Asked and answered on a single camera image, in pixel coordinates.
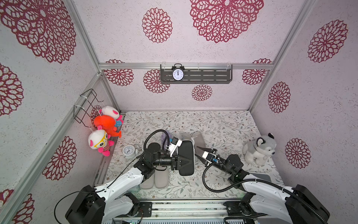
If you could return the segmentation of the black umbrella case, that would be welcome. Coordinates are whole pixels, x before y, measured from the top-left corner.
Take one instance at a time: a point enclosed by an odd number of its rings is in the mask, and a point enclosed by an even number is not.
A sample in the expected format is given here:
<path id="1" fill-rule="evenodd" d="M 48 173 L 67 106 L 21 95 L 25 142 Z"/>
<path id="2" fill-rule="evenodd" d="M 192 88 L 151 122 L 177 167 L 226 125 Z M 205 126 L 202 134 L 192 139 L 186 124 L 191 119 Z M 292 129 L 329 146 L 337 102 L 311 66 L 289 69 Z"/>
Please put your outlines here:
<path id="1" fill-rule="evenodd" d="M 183 141 L 178 148 L 178 171 L 181 176 L 194 174 L 194 146 L 191 141 Z"/>

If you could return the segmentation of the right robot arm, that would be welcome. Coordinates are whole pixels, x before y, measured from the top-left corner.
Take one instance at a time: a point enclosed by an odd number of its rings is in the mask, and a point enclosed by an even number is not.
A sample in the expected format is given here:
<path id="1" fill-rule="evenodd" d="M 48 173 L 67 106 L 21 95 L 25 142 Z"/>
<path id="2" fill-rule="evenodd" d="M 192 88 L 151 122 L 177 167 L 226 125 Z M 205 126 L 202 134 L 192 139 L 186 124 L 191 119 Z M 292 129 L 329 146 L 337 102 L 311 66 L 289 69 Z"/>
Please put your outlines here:
<path id="1" fill-rule="evenodd" d="M 237 154 L 221 158 L 216 149 L 195 147 L 195 155 L 206 166 L 202 182 L 207 190 L 222 193 L 236 188 L 246 192 L 242 203 L 247 214 L 241 219 L 271 216 L 290 224 L 326 224 L 330 218 L 328 210 L 305 186 L 280 186 L 260 179 L 243 170 L 243 163 Z M 206 173 L 211 167 L 229 174 L 230 185 L 222 189 L 209 187 Z"/>

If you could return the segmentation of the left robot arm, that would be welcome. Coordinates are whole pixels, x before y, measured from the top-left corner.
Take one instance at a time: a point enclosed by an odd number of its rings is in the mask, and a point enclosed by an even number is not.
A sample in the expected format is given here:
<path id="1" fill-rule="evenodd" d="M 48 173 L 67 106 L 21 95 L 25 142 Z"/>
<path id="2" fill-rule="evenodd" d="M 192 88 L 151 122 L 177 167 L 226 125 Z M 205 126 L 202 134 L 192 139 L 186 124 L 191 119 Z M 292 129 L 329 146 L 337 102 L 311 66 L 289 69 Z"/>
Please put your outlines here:
<path id="1" fill-rule="evenodd" d="M 195 147 L 194 139 L 189 134 L 179 137 L 169 136 L 163 129 L 157 133 L 166 135 L 163 144 L 144 141 L 143 153 L 135 158 L 135 164 L 126 173 L 113 181 L 91 187 L 85 186 L 77 195 L 65 214 L 70 224 L 101 224 L 121 215 L 134 216 L 139 211 L 140 201 L 129 192 L 155 174 L 159 166 L 170 167 L 179 171 L 181 176 L 194 174 Z"/>

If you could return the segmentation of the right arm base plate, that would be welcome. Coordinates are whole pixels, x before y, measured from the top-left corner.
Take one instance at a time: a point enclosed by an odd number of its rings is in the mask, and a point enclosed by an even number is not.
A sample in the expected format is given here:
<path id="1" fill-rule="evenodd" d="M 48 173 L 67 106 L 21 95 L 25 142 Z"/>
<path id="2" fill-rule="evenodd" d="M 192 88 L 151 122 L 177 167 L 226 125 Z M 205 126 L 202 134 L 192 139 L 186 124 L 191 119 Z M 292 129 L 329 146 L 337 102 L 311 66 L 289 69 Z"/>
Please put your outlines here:
<path id="1" fill-rule="evenodd" d="M 226 206 L 229 216 L 249 216 L 252 214 L 251 207 L 247 202 L 226 201 L 224 206 Z"/>

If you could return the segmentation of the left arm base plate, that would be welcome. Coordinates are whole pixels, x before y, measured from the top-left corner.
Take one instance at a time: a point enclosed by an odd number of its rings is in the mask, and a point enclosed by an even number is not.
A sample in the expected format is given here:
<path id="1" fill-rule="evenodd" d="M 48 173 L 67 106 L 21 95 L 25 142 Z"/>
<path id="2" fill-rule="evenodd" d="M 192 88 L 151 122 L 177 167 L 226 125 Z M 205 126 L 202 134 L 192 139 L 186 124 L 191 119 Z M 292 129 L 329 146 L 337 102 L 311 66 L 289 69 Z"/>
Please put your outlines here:
<path id="1" fill-rule="evenodd" d="M 152 202 L 144 202 L 141 201 L 139 203 L 135 203 L 131 209 L 132 217 L 151 217 L 153 210 Z"/>

